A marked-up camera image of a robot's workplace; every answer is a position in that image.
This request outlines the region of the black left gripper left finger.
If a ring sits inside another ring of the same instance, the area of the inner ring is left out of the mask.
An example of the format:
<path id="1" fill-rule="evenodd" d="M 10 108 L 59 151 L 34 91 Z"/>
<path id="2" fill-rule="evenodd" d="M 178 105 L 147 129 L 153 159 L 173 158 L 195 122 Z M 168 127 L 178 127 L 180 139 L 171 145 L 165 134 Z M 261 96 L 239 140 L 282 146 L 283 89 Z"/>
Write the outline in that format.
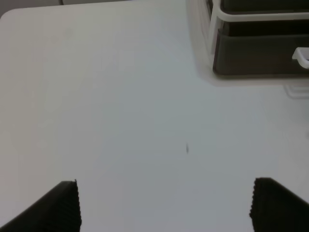
<path id="1" fill-rule="evenodd" d="M 3 225 L 2 232 L 79 232 L 82 225 L 77 181 L 61 181 L 25 211 Z"/>

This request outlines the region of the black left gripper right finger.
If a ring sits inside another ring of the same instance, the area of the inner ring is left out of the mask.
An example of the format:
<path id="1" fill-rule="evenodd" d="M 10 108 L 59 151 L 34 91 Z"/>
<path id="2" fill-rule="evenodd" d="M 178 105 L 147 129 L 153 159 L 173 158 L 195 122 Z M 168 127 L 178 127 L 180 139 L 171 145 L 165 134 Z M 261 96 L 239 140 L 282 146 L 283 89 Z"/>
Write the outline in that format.
<path id="1" fill-rule="evenodd" d="M 255 232 L 307 232 L 309 203 L 272 178 L 256 178 L 249 213 Z"/>

